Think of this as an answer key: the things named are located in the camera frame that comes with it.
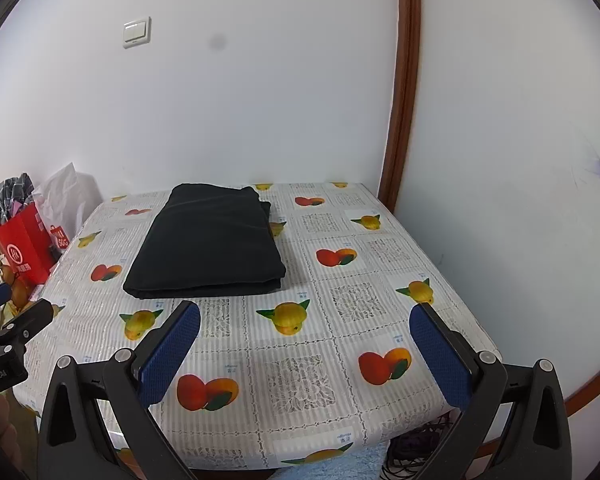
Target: light switch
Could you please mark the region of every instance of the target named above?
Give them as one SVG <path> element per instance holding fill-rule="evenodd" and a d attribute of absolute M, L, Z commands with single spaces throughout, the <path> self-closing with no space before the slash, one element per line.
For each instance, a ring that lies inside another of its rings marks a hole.
<path fill-rule="evenodd" d="M 128 48 L 137 44 L 148 43 L 151 18 L 142 18 L 125 23 L 122 30 L 122 46 Z"/>

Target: plaid cloth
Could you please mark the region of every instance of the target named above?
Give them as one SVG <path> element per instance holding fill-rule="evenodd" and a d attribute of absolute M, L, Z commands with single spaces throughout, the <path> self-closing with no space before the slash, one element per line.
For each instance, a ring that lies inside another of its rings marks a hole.
<path fill-rule="evenodd" d="M 33 202 L 33 184 L 26 173 L 8 178 L 0 183 L 0 224 L 11 218 L 11 207 L 14 200 L 23 206 Z"/>

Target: blue towel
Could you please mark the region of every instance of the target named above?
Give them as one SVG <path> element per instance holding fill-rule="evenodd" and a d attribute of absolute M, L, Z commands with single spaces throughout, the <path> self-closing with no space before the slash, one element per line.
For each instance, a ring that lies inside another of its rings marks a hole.
<path fill-rule="evenodd" d="M 388 442 L 314 464 L 295 465 L 276 471 L 270 480 L 378 480 Z"/>

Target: fruit-patterned tablecloth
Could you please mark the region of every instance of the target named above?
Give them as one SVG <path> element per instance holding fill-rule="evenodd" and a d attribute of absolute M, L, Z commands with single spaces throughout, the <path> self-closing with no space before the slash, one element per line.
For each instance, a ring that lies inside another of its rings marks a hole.
<path fill-rule="evenodd" d="M 191 298 L 202 313 L 200 335 L 150 408 L 184 462 L 220 469 L 314 462 L 446 412 L 410 337 L 411 307 L 430 301 L 475 349 L 496 349 L 405 229 L 359 184 L 253 187 L 272 204 L 286 277 L 281 290 L 262 296 Z M 27 345 L 29 379 L 14 388 L 20 402 L 42 412 L 59 357 L 92 362 L 134 348 L 179 304 L 122 290 L 168 196 L 108 199 L 72 241 L 42 291 L 58 315 Z M 124 448 L 108 404 L 102 411 L 113 444 Z"/>

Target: black garment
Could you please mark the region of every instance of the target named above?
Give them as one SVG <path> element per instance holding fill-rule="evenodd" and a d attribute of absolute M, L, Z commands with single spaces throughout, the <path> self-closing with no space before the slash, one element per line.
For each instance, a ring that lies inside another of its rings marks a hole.
<path fill-rule="evenodd" d="M 286 273 L 269 202 L 245 187 L 176 186 L 155 217 L 123 289 L 146 298 L 265 294 Z"/>

